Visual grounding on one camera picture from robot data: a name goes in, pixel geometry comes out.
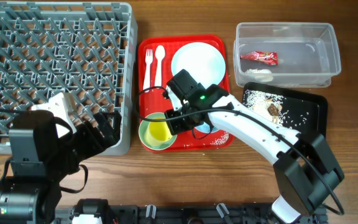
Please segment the yellow plastic cup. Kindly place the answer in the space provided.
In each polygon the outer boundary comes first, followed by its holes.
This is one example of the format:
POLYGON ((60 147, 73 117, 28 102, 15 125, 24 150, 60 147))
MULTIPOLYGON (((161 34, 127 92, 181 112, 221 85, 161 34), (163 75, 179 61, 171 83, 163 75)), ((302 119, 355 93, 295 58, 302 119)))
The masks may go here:
POLYGON ((170 133, 169 127, 165 121, 162 122, 150 122, 147 125, 144 139, 146 143, 151 146, 159 146, 169 140, 173 136, 170 133))

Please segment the white plastic spoon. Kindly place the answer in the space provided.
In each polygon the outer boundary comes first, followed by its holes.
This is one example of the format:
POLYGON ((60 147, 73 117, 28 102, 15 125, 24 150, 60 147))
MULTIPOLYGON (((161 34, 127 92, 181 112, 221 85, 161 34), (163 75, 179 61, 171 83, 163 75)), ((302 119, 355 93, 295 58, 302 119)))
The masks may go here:
POLYGON ((162 86, 162 61, 165 58, 165 48, 159 45, 155 51, 155 57, 157 59, 157 69, 155 73, 155 86, 162 86))

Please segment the red snack wrapper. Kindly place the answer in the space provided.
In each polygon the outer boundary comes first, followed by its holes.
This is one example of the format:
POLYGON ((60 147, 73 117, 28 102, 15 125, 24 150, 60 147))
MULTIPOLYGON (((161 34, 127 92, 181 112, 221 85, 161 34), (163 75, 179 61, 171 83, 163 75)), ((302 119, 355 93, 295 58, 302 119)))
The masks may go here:
POLYGON ((267 65, 278 65, 276 52, 253 51, 248 54, 240 54, 240 59, 261 62, 267 65))

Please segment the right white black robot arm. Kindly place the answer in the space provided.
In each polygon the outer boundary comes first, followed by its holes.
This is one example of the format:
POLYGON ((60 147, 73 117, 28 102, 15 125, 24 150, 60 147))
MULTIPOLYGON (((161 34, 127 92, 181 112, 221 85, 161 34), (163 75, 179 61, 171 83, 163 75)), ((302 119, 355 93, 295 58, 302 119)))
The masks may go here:
POLYGON ((334 189, 344 173, 320 133, 301 133, 279 126, 245 107, 217 85, 167 85, 164 96, 173 109, 166 112, 172 134, 200 123, 223 130, 250 146, 271 163, 280 195, 272 213, 285 223, 311 216, 332 197, 338 215, 344 214, 334 189))

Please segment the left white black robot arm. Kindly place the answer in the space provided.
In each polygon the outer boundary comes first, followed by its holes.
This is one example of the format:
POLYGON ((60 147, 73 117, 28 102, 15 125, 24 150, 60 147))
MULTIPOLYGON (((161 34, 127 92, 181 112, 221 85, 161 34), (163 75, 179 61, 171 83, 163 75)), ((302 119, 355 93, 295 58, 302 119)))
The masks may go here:
POLYGON ((0 223, 51 223, 62 192, 81 192, 60 182, 87 173, 81 162, 120 140, 118 112, 94 117, 97 126, 85 121, 72 128, 47 110, 17 112, 9 130, 12 156, 0 178, 0 223))

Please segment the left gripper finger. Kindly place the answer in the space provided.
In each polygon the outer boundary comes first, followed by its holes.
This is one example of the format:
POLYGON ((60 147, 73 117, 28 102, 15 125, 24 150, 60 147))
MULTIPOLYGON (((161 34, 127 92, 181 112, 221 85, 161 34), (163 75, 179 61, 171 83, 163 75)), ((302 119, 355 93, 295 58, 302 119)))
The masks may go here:
POLYGON ((106 146, 113 146, 117 143, 117 132, 113 125, 109 123, 109 118, 115 118, 116 113, 99 112, 93 115, 98 124, 99 130, 103 134, 106 146))
POLYGON ((122 116, 118 111, 107 112, 105 113, 107 118, 112 119, 112 136, 115 142, 120 140, 120 130, 121 130, 121 119, 122 116))

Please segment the white plastic fork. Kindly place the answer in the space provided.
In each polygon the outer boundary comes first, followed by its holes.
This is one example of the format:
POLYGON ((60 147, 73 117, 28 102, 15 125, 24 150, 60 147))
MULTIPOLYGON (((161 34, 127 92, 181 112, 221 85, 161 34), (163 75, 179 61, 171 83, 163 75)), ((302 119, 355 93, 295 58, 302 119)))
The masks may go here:
POLYGON ((143 83, 143 90, 150 88, 150 66, 153 62, 153 50, 147 49, 145 54, 145 76, 144 76, 144 83, 143 83))

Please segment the white napkin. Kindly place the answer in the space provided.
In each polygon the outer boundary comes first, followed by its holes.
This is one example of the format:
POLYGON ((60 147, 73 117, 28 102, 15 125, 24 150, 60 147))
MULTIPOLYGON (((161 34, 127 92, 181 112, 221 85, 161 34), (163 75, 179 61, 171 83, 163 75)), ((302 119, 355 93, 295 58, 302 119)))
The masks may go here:
POLYGON ((269 69, 248 69, 246 73, 251 74, 258 82, 266 83, 273 80, 272 72, 269 69))

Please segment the brown food scraps with rice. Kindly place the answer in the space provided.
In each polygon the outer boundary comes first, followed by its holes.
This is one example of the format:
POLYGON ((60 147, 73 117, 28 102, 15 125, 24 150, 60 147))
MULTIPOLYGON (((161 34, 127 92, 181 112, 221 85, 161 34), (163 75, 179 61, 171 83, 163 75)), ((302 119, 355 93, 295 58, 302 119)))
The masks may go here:
POLYGON ((289 129, 299 128, 310 118, 310 111, 303 100, 273 93, 246 90, 243 104, 261 117, 289 129))

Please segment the small light blue bowl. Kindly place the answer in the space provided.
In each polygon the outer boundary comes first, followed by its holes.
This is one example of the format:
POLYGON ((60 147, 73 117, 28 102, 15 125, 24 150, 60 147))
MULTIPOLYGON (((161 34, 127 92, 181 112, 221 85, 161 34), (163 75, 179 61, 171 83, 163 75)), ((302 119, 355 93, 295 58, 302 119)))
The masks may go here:
POLYGON ((219 129, 214 126, 211 128, 211 126, 208 123, 203 123, 199 126, 196 126, 195 129, 199 132, 206 133, 206 134, 215 133, 219 131, 219 129))

